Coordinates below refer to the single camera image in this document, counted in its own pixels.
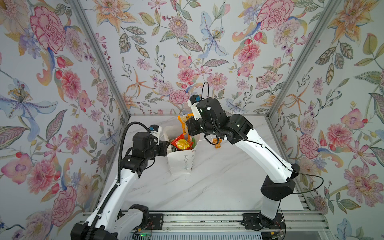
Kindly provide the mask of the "small orange candy packet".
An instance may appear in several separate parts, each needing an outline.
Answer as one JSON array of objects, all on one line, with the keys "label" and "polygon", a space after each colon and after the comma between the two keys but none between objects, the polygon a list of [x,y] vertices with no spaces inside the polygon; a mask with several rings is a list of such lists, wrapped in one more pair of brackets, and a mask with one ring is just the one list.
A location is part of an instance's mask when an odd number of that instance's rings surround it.
[{"label": "small orange candy packet", "polygon": [[178,120],[182,125],[182,130],[184,135],[188,135],[188,127],[186,125],[187,120],[193,119],[194,115],[193,114],[186,114],[186,115],[179,115]]}]

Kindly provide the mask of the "small red snack packet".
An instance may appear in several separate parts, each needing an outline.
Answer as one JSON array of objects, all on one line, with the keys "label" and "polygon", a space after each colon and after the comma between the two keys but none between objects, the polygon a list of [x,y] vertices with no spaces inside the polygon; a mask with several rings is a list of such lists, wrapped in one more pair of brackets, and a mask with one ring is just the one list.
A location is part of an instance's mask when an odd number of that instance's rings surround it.
[{"label": "small red snack packet", "polygon": [[176,151],[186,151],[189,148],[187,137],[188,135],[181,134],[171,141],[171,145],[176,149]]}]

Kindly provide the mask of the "white paper gift bag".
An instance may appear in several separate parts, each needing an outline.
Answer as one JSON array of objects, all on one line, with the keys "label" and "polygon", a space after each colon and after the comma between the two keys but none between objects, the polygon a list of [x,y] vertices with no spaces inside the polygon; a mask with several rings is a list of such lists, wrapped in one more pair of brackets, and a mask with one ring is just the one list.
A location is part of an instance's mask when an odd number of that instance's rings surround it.
[{"label": "white paper gift bag", "polygon": [[168,166],[171,174],[174,176],[191,173],[195,157],[200,148],[199,141],[202,137],[202,134],[192,136],[196,139],[197,143],[193,150],[176,151],[176,149],[171,145],[171,141],[181,134],[183,134],[181,126],[168,126],[164,129],[164,138],[170,143],[170,146],[167,148]]}]

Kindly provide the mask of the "orange Foxs candy bag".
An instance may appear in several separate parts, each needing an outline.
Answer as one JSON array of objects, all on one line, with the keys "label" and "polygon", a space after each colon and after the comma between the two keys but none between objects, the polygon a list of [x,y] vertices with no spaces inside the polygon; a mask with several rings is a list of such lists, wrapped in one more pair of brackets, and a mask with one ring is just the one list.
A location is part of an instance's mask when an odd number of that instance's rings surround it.
[{"label": "orange Foxs candy bag", "polygon": [[187,142],[189,144],[188,150],[193,150],[197,145],[196,139],[190,135],[188,135],[188,137],[187,137]]}]

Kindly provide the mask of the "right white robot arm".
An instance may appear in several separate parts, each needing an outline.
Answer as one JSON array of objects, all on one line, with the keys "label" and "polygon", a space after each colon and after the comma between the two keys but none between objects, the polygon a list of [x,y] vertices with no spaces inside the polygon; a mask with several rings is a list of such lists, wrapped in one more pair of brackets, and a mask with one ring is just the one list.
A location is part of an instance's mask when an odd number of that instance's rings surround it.
[{"label": "right white robot arm", "polygon": [[263,194],[260,220],[276,218],[280,202],[295,189],[294,178],[300,167],[281,158],[258,134],[243,115],[227,116],[217,99],[193,95],[188,100],[193,118],[186,121],[191,136],[203,134],[227,141],[249,155],[267,174],[261,187]]}]

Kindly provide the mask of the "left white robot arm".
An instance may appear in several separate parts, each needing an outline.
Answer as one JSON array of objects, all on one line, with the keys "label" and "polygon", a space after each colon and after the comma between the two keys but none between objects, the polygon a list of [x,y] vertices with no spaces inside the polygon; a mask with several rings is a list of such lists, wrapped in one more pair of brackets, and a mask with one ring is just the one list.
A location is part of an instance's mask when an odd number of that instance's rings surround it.
[{"label": "left white robot arm", "polygon": [[83,224],[75,224],[72,240],[123,240],[150,225],[149,208],[133,204],[123,212],[122,206],[133,184],[149,167],[149,161],[165,157],[169,142],[160,140],[160,131],[138,132],[133,146],[118,161],[118,172],[108,194]]}]

